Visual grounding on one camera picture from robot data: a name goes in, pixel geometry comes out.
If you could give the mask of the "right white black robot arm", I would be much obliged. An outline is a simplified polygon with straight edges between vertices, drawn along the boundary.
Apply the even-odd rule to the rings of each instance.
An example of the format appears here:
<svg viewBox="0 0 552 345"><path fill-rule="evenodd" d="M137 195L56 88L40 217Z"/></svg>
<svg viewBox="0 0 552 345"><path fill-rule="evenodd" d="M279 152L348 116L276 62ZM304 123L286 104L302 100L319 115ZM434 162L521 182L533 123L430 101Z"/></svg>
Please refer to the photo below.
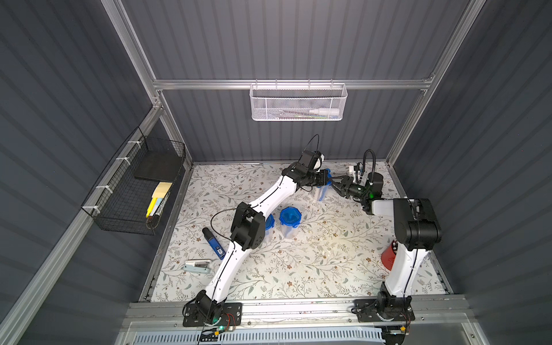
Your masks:
<svg viewBox="0 0 552 345"><path fill-rule="evenodd" d="M383 198L383 177L376 172L369 174L364 185L348 175L336 176L330 181L340 196L358 202L365 213L393 218L397 253L378 298L381 303L408 302L421 262L442 237L431 201L427 198Z"/></svg>

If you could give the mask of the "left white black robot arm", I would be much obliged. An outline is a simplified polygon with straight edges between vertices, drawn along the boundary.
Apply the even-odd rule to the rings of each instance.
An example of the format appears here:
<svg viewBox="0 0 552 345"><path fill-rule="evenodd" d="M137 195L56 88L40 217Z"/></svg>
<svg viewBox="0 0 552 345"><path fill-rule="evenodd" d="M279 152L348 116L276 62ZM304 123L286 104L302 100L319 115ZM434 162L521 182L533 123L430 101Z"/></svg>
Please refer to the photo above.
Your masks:
<svg viewBox="0 0 552 345"><path fill-rule="evenodd" d="M321 169L323 157L310 162L301 159L283 170L281 176L259 198L241 202L231 224L229 250L211 282L195 297L195 305L207 318L222 310L229 288L242 263L265 238L267 217L286 198L304 186L319 186L327 176Z"/></svg>

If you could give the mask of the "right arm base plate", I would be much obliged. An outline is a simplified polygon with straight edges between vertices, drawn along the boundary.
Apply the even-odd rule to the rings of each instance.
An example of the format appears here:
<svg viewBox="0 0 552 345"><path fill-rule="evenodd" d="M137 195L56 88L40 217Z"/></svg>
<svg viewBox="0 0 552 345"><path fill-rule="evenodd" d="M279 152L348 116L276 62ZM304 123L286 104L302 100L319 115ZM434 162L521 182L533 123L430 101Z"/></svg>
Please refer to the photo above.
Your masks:
<svg viewBox="0 0 552 345"><path fill-rule="evenodd" d="M357 317L358 322L364 323L376 321L410 323L415 320L411 298L356 299L351 312Z"/></svg>

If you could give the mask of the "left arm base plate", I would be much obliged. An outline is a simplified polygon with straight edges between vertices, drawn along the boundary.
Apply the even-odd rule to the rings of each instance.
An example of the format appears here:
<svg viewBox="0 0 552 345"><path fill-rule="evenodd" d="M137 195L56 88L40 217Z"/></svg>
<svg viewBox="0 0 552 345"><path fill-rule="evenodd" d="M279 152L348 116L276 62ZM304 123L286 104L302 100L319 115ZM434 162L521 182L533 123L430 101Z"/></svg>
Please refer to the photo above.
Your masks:
<svg viewBox="0 0 552 345"><path fill-rule="evenodd" d="M183 327L200 326L240 326L242 322L242 303L220 303L216 306L201 306L195 301L185 304Z"/></svg>

